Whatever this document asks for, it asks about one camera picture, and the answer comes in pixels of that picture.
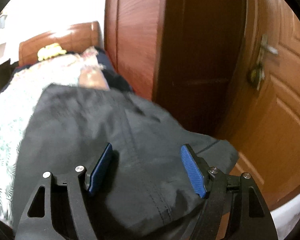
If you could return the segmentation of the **wooden headboard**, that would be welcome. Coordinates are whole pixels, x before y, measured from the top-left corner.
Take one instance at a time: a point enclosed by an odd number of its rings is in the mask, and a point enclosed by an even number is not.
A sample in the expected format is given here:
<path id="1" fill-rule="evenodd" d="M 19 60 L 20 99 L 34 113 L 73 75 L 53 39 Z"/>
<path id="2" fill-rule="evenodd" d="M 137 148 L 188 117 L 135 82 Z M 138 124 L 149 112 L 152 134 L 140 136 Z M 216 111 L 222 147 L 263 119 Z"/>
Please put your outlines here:
<path id="1" fill-rule="evenodd" d="M 35 64 L 38 51 L 53 43 L 58 43 L 64 50 L 82 53 L 90 46 L 102 46 L 101 40 L 101 29 L 97 21 L 47 31 L 19 44 L 18 64 L 20 66 Z"/>

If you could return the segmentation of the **wooden door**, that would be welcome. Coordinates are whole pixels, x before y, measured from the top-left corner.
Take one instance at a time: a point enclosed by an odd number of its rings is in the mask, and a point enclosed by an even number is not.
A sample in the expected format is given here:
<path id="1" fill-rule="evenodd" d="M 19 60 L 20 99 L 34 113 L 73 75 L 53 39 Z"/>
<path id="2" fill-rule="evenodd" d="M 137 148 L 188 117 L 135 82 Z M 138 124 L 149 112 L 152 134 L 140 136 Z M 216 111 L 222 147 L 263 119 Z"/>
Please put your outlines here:
<path id="1" fill-rule="evenodd" d="M 265 53 L 260 90 L 247 81 L 261 37 Z M 228 109 L 217 132 L 239 152 L 234 174 L 249 172 L 274 210 L 300 193 L 300 20 L 285 0 L 246 0 L 246 26 Z"/>

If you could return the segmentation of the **black jacket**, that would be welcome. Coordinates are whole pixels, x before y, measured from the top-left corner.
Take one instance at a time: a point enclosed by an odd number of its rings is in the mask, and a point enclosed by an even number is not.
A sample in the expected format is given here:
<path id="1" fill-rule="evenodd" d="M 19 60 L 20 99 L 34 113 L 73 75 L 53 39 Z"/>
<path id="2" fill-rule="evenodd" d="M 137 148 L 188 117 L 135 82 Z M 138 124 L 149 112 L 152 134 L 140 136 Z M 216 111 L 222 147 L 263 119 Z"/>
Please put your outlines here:
<path id="1" fill-rule="evenodd" d="M 185 130 L 164 109 L 132 93 L 49 85 L 19 148 L 13 229 L 44 172 L 57 179 L 52 223 L 71 235 L 65 175 L 83 166 L 83 193 L 99 239 L 187 239 L 203 200 L 181 160 L 189 144 L 209 166 L 229 173 L 237 150 L 225 140 Z"/>

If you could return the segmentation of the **floral pillow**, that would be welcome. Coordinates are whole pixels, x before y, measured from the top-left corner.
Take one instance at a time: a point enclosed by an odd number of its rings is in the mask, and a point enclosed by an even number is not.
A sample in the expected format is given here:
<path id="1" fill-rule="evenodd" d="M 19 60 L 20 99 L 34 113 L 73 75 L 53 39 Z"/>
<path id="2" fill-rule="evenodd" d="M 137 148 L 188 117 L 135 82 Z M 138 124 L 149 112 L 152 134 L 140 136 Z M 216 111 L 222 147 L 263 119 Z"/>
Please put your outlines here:
<path id="1" fill-rule="evenodd" d="M 80 66 L 78 85 L 84 88 L 110 90 L 109 85 L 102 73 L 104 65 L 99 64 L 97 56 L 99 52 L 93 46 L 87 48 L 81 54 L 75 54 Z"/>

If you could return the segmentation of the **dark wooden chair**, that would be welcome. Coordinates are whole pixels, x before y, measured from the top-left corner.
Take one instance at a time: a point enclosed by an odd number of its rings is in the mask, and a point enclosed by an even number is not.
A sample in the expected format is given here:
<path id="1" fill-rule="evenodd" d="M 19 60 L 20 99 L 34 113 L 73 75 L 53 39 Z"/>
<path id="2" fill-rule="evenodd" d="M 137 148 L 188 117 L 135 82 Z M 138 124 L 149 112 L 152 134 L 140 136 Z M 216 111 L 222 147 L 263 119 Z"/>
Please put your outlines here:
<path id="1" fill-rule="evenodd" d="M 0 64 L 0 91 L 7 85 L 8 81 L 12 77 L 12 73 L 18 66 L 18 61 L 10 63 L 10 60 L 7 60 Z"/>

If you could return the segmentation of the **yellow plush toy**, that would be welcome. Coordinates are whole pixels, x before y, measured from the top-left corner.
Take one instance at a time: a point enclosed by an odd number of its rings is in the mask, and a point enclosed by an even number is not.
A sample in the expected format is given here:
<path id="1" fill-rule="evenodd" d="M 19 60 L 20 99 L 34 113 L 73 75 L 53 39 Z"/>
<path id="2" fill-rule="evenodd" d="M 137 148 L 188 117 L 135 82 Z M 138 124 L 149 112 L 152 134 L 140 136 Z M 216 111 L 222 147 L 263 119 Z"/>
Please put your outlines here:
<path id="1" fill-rule="evenodd" d="M 66 50 L 59 43 L 53 43 L 41 48 L 37 53 L 37 57 L 38 61 L 44 61 L 64 54 L 66 54 Z"/>

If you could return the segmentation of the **leaf print bed sheet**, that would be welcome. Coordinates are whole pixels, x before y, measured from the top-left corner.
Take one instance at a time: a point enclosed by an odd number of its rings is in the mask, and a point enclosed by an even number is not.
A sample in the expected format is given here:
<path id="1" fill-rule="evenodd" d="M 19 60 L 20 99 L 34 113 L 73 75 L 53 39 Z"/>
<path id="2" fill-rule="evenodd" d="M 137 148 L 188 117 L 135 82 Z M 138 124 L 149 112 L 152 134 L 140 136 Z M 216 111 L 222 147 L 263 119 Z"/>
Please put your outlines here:
<path id="1" fill-rule="evenodd" d="M 25 67 L 0 93 L 0 221 L 8 226 L 19 148 L 35 106 L 52 83 L 76 86 L 82 63 L 78 54 L 67 54 Z"/>

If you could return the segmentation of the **wooden louvered wardrobe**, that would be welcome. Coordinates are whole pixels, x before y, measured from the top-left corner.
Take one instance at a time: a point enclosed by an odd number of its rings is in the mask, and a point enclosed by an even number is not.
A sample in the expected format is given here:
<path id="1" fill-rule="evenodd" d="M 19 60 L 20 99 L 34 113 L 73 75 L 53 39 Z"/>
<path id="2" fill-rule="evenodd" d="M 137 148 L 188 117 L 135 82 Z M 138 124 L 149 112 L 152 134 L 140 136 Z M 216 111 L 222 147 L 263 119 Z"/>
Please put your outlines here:
<path id="1" fill-rule="evenodd" d="M 106 0 L 104 45 L 137 95 L 213 135 L 245 23 L 246 0 Z"/>

